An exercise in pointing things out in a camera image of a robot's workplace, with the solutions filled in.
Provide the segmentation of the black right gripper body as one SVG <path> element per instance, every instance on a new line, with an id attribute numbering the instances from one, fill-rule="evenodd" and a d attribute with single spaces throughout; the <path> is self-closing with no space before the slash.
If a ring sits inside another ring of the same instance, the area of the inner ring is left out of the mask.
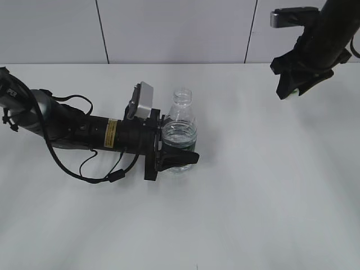
<path id="1" fill-rule="evenodd" d="M 294 48 L 288 53 L 275 57 L 270 68 L 274 74 L 279 75 L 286 71 L 301 70 L 312 73 L 324 73 L 331 70 L 338 64 L 345 64 L 351 58 L 351 53 L 344 47 L 335 56 L 327 53 L 323 58 L 321 54 L 324 49 L 316 52 L 312 46 L 308 50 L 308 45 L 314 40 L 314 29 L 304 28 L 303 34 L 296 40 Z"/>

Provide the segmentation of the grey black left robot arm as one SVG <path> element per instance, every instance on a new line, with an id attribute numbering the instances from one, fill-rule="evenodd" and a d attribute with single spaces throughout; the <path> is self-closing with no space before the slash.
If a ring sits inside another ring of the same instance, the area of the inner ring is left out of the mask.
<path id="1" fill-rule="evenodd" d="M 24 128 L 41 136 L 66 174 L 91 184 L 124 178 L 141 155 L 145 157 L 144 179 L 148 181 L 155 181 L 158 172 L 198 162 L 200 155 L 193 150 L 165 144 L 164 117 L 153 108 L 153 95 L 153 87 L 140 82 L 134 86 L 123 119 L 104 118 L 66 104 L 72 96 L 56 97 L 47 89 L 29 89 L 6 67 L 1 68 L 3 124 L 15 132 Z M 55 149 L 89 150 L 94 154 L 99 150 L 113 151 L 134 158 L 125 169 L 111 169 L 102 178 L 88 178 L 64 166 Z"/>

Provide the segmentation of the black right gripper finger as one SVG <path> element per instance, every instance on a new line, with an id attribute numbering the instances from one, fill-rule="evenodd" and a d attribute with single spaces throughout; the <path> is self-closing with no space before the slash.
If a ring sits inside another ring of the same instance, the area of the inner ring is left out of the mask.
<path id="1" fill-rule="evenodd" d="M 301 95 L 299 87 L 304 83 L 305 73 L 299 71 L 286 71 L 280 75 L 276 93 L 281 100 L 288 98 L 293 93 Z"/>
<path id="2" fill-rule="evenodd" d="M 323 82 L 324 80 L 330 79 L 333 76 L 334 71 L 332 69 L 321 74 L 312 74 L 310 79 L 307 79 L 298 87 L 299 96 L 305 94 L 305 92 L 310 90 L 312 87 Z"/>

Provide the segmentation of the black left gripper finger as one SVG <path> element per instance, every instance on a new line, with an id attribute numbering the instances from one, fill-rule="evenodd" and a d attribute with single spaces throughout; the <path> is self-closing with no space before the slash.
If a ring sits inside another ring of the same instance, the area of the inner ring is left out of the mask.
<path id="1" fill-rule="evenodd" d="M 174 151 L 162 151 L 160 154 L 160 170 L 197 164 L 200 155 L 196 152 L 175 148 Z"/>

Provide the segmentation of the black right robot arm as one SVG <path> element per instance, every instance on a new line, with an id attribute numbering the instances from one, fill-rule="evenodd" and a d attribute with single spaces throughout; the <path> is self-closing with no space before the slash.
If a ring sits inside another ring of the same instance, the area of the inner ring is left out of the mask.
<path id="1" fill-rule="evenodd" d="M 334 75 L 333 68 L 356 55 L 347 50 L 359 31 L 359 1 L 326 1 L 316 7 L 277 8 L 271 12 L 273 28 L 302 26 L 293 49 L 275 57 L 271 70 L 279 75 L 276 89 L 282 100 L 294 92 L 305 94 Z"/>

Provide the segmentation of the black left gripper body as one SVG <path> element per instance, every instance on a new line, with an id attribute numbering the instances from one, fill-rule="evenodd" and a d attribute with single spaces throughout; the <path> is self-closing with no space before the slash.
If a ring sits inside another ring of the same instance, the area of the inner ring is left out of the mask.
<path id="1" fill-rule="evenodd" d="M 117 123 L 115 134 L 115 150 L 134 154 L 133 161 L 124 169 L 128 173 L 136 164 L 139 156 L 145 157 L 144 179 L 154 181 L 158 176 L 156 156 L 159 152 L 160 110 L 152 109 L 146 119 L 128 118 L 126 108 L 124 118 Z"/>

